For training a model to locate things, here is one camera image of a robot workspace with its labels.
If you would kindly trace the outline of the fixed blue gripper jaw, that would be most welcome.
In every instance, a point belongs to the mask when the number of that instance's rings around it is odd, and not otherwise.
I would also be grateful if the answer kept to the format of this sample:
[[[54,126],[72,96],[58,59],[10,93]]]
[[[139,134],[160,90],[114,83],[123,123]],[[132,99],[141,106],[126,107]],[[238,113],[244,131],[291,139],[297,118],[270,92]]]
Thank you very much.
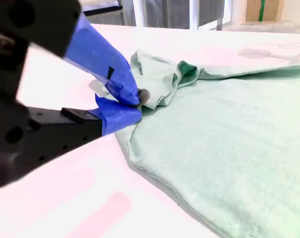
[[[139,109],[96,97],[98,108],[29,108],[28,171],[141,120]]]

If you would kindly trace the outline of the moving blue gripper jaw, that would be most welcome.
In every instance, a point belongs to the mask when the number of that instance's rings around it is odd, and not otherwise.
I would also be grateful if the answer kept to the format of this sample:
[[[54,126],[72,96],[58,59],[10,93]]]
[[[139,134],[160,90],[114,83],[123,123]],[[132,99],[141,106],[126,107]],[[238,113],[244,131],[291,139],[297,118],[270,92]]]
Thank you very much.
[[[0,70],[20,73],[31,43],[93,75],[124,105],[139,107],[150,97],[76,0],[0,0]]]

